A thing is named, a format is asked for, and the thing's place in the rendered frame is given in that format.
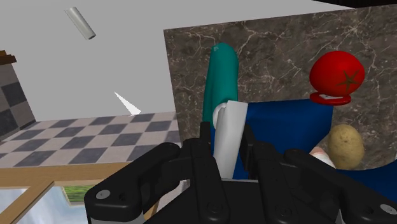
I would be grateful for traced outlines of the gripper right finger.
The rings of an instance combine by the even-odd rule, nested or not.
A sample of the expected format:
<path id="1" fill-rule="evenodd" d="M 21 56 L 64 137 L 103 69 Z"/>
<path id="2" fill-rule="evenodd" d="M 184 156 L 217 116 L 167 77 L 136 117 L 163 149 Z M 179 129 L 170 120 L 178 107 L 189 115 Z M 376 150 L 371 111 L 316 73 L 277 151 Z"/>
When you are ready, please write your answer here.
<path id="1" fill-rule="evenodd" d="M 259 181 L 266 224 L 397 224 L 397 202 L 302 150 L 279 153 L 249 125 L 240 154 Z"/>

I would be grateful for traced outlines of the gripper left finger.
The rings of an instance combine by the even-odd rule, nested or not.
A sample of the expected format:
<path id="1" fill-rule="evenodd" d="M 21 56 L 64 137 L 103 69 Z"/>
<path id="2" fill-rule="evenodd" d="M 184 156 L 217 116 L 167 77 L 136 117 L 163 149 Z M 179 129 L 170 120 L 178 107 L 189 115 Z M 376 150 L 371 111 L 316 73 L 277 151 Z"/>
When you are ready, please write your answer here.
<path id="1" fill-rule="evenodd" d="M 211 126 L 182 146 L 162 143 L 96 184 L 84 196 L 88 224 L 144 223 L 143 214 L 179 182 L 191 181 L 193 199 L 176 210 L 195 213 L 198 224 L 229 224 L 228 205 L 218 166 L 211 155 Z"/>

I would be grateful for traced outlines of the teal and white kitchen tool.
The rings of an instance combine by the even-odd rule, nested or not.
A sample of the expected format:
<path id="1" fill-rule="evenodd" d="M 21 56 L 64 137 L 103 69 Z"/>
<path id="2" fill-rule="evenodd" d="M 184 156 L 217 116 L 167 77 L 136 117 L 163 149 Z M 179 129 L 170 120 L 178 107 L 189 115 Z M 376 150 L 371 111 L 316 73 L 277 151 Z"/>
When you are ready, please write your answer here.
<path id="1" fill-rule="evenodd" d="M 202 120 L 210 123 L 211 154 L 223 179 L 237 179 L 236 165 L 248 103 L 238 101 L 239 60 L 226 43 L 211 48 Z"/>

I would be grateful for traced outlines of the pink and white round thing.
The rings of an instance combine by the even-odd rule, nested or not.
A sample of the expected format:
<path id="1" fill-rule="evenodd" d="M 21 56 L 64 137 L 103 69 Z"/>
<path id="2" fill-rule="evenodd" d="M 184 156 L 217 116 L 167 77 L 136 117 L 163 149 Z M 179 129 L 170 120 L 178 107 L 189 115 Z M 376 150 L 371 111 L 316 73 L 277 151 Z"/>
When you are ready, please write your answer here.
<path id="1" fill-rule="evenodd" d="M 316 146 L 310 151 L 309 154 L 335 169 L 334 163 L 331 161 L 328 154 L 322 148 Z"/>

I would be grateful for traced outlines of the brown potato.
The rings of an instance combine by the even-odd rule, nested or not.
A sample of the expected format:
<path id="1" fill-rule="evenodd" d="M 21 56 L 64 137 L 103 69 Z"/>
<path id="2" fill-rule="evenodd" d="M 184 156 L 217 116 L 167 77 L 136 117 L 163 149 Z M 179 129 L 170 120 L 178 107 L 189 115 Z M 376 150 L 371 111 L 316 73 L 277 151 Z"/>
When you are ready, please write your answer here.
<path id="1" fill-rule="evenodd" d="M 360 133 L 348 124 L 340 124 L 331 128 L 327 147 L 328 156 L 337 169 L 355 169 L 365 155 Z"/>

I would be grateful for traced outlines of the small red disc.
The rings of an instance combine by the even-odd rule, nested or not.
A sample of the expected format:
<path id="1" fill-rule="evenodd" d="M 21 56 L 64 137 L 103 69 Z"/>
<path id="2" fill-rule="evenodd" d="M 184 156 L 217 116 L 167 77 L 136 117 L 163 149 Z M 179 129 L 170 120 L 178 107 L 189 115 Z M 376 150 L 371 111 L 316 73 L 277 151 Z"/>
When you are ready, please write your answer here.
<path id="1" fill-rule="evenodd" d="M 319 92 L 315 92 L 310 95 L 310 100 L 323 105 L 341 106 L 341 105 L 349 104 L 351 102 L 351 96 L 346 95 L 342 97 L 334 97 L 325 94 L 320 94 Z"/>

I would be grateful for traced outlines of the wooden framed window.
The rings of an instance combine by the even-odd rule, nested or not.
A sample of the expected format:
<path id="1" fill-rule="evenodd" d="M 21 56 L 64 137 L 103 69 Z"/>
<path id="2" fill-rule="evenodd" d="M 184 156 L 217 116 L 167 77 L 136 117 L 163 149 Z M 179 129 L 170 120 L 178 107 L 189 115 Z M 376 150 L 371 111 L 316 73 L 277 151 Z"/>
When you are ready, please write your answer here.
<path id="1" fill-rule="evenodd" d="M 25 188 L 2 213 L 0 224 L 17 222 L 53 186 L 96 185 L 128 163 L 12 167 L 0 169 L 0 190 Z"/>

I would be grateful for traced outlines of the red tomato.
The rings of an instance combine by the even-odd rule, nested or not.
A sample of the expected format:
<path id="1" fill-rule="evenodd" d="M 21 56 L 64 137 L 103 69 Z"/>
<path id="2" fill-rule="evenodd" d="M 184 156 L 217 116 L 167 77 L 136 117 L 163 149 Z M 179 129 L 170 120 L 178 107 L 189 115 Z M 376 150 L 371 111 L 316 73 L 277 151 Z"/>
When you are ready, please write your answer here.
<path id="1" fill-rule="evenodd" d="M 310 84 L 320 94 L 344 97 L 355 92 L 365 79 L 365 69 L 351 53 L 332 51 L 321 56 L 312 66 Z"/>

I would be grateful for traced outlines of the grey cylinder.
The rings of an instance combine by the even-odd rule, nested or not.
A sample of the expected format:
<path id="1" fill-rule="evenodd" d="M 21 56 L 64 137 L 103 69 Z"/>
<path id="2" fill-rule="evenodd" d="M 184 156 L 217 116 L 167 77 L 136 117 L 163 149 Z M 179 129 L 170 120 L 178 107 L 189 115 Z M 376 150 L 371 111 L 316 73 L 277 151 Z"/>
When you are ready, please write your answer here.
<path id="1" fill-rule="evenodd" d="M 77 7 L 71 7 L 65 10 L 65 13 L 86 40 L 90 40 L 96 37 L 96 33 L 90 27 L 90 25 L 82 16 Z"/>

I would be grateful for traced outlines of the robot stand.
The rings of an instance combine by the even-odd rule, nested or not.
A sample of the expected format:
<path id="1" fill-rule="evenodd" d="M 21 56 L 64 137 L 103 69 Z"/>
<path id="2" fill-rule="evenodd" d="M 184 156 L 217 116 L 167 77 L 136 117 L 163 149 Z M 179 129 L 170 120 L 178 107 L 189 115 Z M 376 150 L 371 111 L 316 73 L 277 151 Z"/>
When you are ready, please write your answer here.
<path id="1" fill-rule="evenodd" d="M 383 6 L 397 4 L 397 0 L 313 0 L 350 8 L 365 8 L 371 6 Z"/>

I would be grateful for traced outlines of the brown wooden shelf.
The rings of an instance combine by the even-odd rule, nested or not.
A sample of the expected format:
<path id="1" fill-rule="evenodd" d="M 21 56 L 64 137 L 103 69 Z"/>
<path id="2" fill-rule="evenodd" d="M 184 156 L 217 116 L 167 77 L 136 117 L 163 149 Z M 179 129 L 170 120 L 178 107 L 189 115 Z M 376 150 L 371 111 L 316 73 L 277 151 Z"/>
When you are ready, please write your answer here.
<path id="1" fill-rule="evenodd" d="M 0 50 L 0 66 L 16 63 L 16 61 L 14 55 L 7 54 L 5 50 Z"/>

